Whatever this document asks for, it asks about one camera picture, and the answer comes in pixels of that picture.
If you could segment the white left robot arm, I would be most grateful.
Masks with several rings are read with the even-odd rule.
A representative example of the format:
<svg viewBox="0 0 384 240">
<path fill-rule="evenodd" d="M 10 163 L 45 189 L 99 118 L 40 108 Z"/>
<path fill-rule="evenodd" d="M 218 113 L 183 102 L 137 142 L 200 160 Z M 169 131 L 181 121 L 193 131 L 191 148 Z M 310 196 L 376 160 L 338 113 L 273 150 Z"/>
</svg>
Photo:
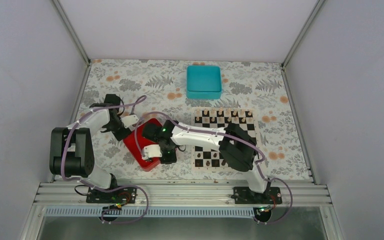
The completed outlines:
<svg viewBox="0 0 384 240">
<path fill-rule="evenodd" d="M 95 164 L 92 137 L 111 133 L 117 141 L 127 138 L 139 118 L 131 112 L 119 113 L 126 105 L 116 94 L 107 94 L 103 102 L 93 103 L 89 111 L 66 127 L 56 127 L 50 135 L 49 170 L 65 181 L 78 181 L 91 189 L 99 189 L 99 196 L 111 203 L 119 197 L 113 174 Z"/>
</svg>

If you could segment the dark knight chess piece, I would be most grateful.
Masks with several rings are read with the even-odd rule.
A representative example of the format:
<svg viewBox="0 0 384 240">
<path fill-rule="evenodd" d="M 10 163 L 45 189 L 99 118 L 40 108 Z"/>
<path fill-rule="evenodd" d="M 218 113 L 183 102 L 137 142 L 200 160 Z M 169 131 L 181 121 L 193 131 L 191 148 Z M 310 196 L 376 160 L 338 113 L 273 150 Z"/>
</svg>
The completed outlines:
<svg viewBox="0 0 384 240">
<path fill-rule="evenodd" d="M 222 162 L 221 162 L 221 166 L 222 166 L 222 167 L 225 167 L 226 165 L 227 165 L 227 162 L 226 162 L 225 159 L 223 159 Z"/>
</svg>

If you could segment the red plastic tray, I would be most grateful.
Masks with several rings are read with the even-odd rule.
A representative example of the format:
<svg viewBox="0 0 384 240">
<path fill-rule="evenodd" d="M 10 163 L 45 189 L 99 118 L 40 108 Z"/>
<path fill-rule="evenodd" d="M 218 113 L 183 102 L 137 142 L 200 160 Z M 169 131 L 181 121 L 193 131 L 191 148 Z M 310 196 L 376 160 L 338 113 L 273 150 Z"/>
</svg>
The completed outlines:
<svg viewBox="0 0 384 240">
<path fill-rule="evenodd" d="M 158 127 L 162 126 L 162 124 L 156 118 L 151 118 L 147 120 L 143 125 L 137 128 L 136 137 L 141 150 L 149 145 L 156 145 L 155 142 L 142 136 L 145 124 L 155 124 Z M 150 172 L 152 169 L 154 169 L 157 165 L 161 163 L 160 157 L 153 157 L 148 160 L 142 159 L 141 151 L 139 150 L 135 142 L 133 130 L 131 131 L 131 134 L 123 140 L 123 143 L 143 171 Z"/>
</svg>

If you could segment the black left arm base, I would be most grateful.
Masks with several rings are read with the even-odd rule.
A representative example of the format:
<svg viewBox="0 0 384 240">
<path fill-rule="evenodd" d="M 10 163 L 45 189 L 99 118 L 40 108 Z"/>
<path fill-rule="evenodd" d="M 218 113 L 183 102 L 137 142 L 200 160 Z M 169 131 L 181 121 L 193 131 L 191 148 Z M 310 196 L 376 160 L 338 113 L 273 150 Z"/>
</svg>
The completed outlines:
<svg viewBox="0 0 384 240">
<path fill-rule="evenodd" d="M 88 204 L 107 204 L 101 210 L 103 213 L 105 210 L 113 210 L 105 213 L 102 217 L 104 221 L 112 222 L 117 219 L 114 215 L 121 213 L 122 207 L 127 204 L 134 204 L 136 201 L 138 189 L 136 187 L 128 186 L 120 188 L 112 192 L 103 192 L 96 189 L 89 188 L 86 194 L 86 203 Z"/>
</svg>

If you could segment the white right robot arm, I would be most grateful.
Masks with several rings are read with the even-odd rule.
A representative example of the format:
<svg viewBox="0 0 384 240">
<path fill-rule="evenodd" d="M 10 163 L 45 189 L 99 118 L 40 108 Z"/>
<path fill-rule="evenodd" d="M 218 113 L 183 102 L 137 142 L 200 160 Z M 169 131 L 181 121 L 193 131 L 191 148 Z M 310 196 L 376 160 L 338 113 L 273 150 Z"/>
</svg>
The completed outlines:
<svg viewBox="0 0 384 240">
<path fill-rule="evenodd" d="M 142 128 L 142 137 L 153 142 L 152 145 L 138 147 L 143 160 L 159 158 L 162 164 L 176 163 L 176 148 L 180 146 L 214 150 L 221 154 L 228 167 L 244 175 L 254 202 L 262 204 L 269 199 L 268 179 L 261 167 L 266 157 L 258 148 L 257 141 L 239 124 L 208 128 L 169 119 L 163 126 L 145 123 Z"/>
</svg>

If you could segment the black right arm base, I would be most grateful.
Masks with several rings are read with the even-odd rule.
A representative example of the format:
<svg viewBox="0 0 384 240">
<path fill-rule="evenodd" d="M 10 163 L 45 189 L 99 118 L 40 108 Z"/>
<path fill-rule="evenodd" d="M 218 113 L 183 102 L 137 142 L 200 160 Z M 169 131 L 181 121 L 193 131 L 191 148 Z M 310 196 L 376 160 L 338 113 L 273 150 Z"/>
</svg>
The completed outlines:
<svg viewBox="0 0 384 240">
<path fill-rule="evenodd" d="M 249 187 L 236 186 L 230 198 L 237 205 L 257 205 L 253 207 L 253 217 L 260 223 L 267 223 L 273 209 L 283 203 L 280 188 L 272 187 L 270 183 L 263 193 L 254 192 Z"/>
</svg>

